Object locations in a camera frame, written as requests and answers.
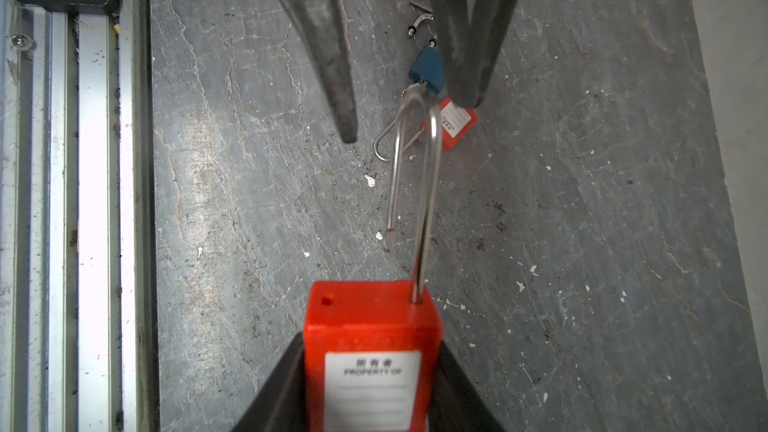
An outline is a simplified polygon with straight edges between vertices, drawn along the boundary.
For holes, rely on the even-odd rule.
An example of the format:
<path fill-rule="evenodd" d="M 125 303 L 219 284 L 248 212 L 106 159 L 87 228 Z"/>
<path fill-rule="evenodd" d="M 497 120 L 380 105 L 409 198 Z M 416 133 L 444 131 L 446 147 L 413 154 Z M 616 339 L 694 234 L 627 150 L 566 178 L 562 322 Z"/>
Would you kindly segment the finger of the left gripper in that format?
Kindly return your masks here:
<path fill-rule="evenodd" d="M 339 0 L 279 1 L 305 46 L 341 140 L 356 142 L 356 104 Z"/>
<path fill-rule="evenodd" d="M 430 0 L 448 95 L 481 105 L 518 0 Z"/>

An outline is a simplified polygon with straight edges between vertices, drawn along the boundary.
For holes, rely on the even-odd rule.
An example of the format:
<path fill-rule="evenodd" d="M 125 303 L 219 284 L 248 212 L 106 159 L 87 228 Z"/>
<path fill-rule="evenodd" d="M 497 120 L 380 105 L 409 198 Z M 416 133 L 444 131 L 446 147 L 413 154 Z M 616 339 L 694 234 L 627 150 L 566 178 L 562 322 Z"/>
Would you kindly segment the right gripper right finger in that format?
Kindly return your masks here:
<path fill-rule="evenodd" d="M 438 349 L 428 408 L 430 432 L 503 432 L 447 343 Z"/>

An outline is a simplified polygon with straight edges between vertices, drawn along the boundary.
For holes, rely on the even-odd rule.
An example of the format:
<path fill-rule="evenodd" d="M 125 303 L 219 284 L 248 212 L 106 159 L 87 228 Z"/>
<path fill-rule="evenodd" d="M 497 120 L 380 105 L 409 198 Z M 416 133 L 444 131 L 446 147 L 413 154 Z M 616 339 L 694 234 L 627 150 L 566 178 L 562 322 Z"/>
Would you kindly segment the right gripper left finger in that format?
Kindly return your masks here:
<path fill-rule="evenodd" d="M 305 431 L 303 335 L 297 333 L 233 431 Z"/>

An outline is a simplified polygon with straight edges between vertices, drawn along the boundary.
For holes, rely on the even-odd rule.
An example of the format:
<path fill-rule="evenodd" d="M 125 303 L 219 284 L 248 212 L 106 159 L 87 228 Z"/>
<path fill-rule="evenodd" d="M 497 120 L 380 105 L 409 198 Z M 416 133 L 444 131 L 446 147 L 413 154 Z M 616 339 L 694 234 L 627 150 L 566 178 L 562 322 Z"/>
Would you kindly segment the blue padlock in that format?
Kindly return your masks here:
<path fill-rule="evenodd" d="M 444 72 L 436 42 L 431 40 L 424 46 L 408 72 L 413 83 L 426 86 L 435 94 L 445 88 Z"/>

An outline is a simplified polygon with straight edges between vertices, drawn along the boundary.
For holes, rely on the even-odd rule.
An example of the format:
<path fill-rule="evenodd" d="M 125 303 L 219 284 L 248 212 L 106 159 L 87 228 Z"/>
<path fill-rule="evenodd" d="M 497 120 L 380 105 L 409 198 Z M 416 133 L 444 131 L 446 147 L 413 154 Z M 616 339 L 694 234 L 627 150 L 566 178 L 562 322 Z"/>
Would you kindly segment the red padlock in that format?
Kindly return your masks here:
<path fill-rule="evenodd" d="M 440 103 L 441 124 L 442 124 L 442 149 L 449 151 L 466 135 L 466 133 L 477 123 L 478 116 L 473 109 L 465 109 L 457 106 L 450 98 L 445 98 Z M 397 120 L 388 124 L 374 139 L 374 155 L 383 162 L 390 162 L 379 150 L 382 139 L 391 132 Z"/>
<path fill-rule="evenodd" d="M 398 281 L 317 281 L 303 330 L 310 431 L 423 431 L 443 324 L 425 287 L 442 151 L 440 107 L 420 84 L 399 107 L 384 244 L 392 246 L 403 136 L 413 112 L 425 115 L 428 144 L 411 277 Z"/>

